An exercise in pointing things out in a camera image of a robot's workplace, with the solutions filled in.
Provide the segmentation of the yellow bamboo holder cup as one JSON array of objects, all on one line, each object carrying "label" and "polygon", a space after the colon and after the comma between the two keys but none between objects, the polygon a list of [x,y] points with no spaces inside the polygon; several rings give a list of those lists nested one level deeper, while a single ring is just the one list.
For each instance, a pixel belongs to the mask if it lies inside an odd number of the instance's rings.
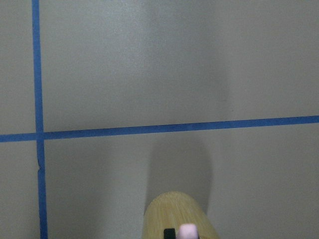
[{"label": "yellow bamboo holder cup", "polygon": [[219,235],[195,199],[183,192],[166,192],[148,205],[144,214],[142,238],[163,239],[164,229],[195,224],[199,239],[218,239]]}]

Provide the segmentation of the pink chopstick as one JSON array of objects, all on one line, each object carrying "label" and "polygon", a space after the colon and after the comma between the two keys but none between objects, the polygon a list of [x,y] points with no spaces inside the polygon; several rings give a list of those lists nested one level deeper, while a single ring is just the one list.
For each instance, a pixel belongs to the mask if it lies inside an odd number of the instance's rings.
[{"label": "pink chopstick", "polygon": [[179,227],[177,239],[199,239],[197,226],[195,224],[182,224]]}]

